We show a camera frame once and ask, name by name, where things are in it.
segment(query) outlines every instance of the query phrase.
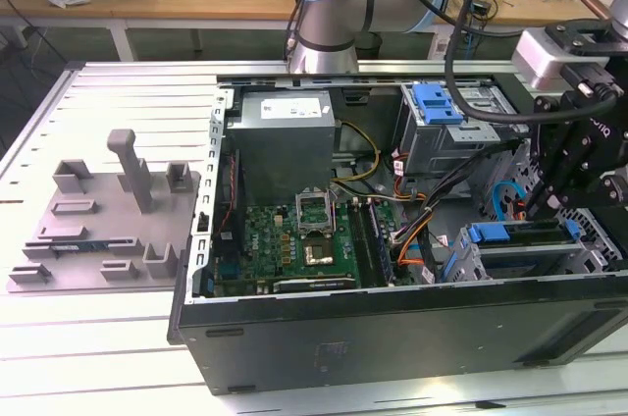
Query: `label sticker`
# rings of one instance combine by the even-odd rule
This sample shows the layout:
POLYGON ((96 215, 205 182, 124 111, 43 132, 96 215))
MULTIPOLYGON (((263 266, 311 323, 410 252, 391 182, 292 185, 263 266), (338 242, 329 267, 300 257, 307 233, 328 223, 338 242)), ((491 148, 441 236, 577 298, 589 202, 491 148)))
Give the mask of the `label sticker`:
POLYGON ((436 236, 436 241, 438 241, 444 247, 448 247, 449 246, 449 241, 447 241, 447 235, 446 234, 442 234, 440 236, 436 236))
POLYGON ((427 282, 428 284, 434 283, 434 274, 432 274, 427 267, 423 268, 423 272, 421 272, 421 276, 423 277, 425 282, 427 282))
POLYGON ((323 117, 321 103, 315 98, 264 99, 261 107, 261 117, 266 120, 316 119, 323 117))
POLYGON ((65 245, 65 246, 50 246, 50 249, 53 251, 78 251, 79 247, 75 245, 65 245))

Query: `screw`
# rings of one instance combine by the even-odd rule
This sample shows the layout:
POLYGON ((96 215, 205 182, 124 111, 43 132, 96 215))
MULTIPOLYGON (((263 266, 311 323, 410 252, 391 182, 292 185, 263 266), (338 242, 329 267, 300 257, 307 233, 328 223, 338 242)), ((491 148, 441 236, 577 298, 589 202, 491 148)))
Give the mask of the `screw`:
POLYGON ((591 97, 593 95, 593 90, 588 87, 584 82, 580 82, 578 84, 578 90, 583 93, 585 97, 591 97))

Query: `floor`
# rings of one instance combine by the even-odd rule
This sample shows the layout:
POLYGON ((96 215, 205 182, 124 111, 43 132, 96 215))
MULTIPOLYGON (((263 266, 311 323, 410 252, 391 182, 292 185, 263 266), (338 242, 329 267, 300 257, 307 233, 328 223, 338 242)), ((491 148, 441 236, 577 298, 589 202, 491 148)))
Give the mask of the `floor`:
MULTIPOLYGON (((118 60, 106 29, 50 28, 46 30, 46 37, 69 61, 118 60)), ((131 30, 137 57, 143 61, 282 59, 282 31, 202 30, 201 38, 204 49, 194 53, 188 30, 131 30)), ((431 42, 431 35, 421 33, 384 33, 382 38, 379 57, 385 60, 424 59, 431 42)), ((33 33, 27 49, 10 54, 4 51, 0 59, 0 156, 18 136, 65 66, 45 43, 39 44, 39 40, 38 34, 33 33)), ((372 43, 369 40, 369 35, 363 35, 358 38, 357 46, 369 47, 372 43)), ((472 42, 470 48, 466 44, 459 48, 457 57, 509 60, 516 41, 516 38, 488 38, 477 49, 472 42)))

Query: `robotic arm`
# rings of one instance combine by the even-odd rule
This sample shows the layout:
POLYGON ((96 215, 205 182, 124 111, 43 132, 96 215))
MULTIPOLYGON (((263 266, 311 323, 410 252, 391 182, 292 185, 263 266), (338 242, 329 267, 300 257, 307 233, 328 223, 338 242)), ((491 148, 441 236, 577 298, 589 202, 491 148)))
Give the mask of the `robotic arm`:
MULTIPOLYGON (((436 7, 442 2, 426 1, 436 7)), ((452 48, 462 30, 469 31, 464 16, 472 0, 463 2, 445 58, 447 89, 465 116, 533 129, 536 184, 525 199, 530 219, 551 217, 562 207, 628 204, 628 0, 615 0, 610 11, 598 0, 581 1, 599 21, 527 29, 517 45, 513 63, 533 86, 549 89, 560 80, 572 87, 559 99, 538 97, 534 114, 484 112, 457 89, 452 48)), ((433 18, 419 0, 303 0, 297 8, 296 30, 288 41, 293 74, 357 73, 357 32, 413 31, 433 18)))
MULTIPOLYGON (((429 0, 439 7, 442 0, 429 0)), ((305 0, 288 42, 293 74, 357 73, 353 45, 359 31, 416 31, 433 15, 417 0, 305 0)))
POLYGON ((539 180, 526 197, 531 219, 562 207, 628 205, 628 0, 614 0, 610 13, 605 21, 528 29, 517 45, 513 63, 533 86, 551 89, 560 79, 571 86, 559 99, 538 97, 535 113, 617 98, 594 117, 534 127, 530 160, 539 180))

